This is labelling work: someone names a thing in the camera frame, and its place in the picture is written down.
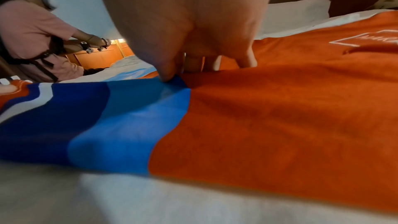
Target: shirt sleeve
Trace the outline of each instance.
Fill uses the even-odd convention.
[[[35,25],[45,33],[69,40],[77,31],[77,28],[65,23],[63,20],[47,11],[38,7]]]

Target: person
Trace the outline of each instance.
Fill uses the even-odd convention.
[[[220,55],[241,68],[257,65],[251,46],[269,0],[103,1],[133,52],[163,81],[182,66],[184,72],[215,71]]]
[[[54,8],[49,0],[0,0],[0,37],[11,61],[37,82],[58,82],[102,71],[85,70],[55,53],[81,51],[85,47],[82,41],[97,48],[107,46],[107,41],[65,23],[50,12]],[[76,42],[68,41],[71,37]]]

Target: pillow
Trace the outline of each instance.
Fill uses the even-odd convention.
[[[329,18],[330,0],[301,0],[269,4],[256,39],[264,34],[304,27]]]

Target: orange and blue blanket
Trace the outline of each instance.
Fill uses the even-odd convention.
[[[0,159],[176,178],[398,212],[398,12],[253,45],[259,66],[15,81]]]

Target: dark blue fabric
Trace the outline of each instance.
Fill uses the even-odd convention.
[[[26,85],[26,87],[29,90],[29,94],[27,96],[17,97],[7,101],[4,104],[4,106],[0,109],[0,114],[2,114],[4,111],[6,111],[7,109],[9,109],[10,107],[12,107],[17,103],[31,101],[39,97],[40,92],[39,92],[39,85],[37,83]]]
[[[106,83],[59,83],[45,105],[0,124],[0,159],[71,165],[71,139],[91,128],[109,98]]]
[[[188,110],[190,89],[181,78],[108,82],[111,95],[97,124],[69,144],[69,159],[81,168],[147,175],[156,143]]]

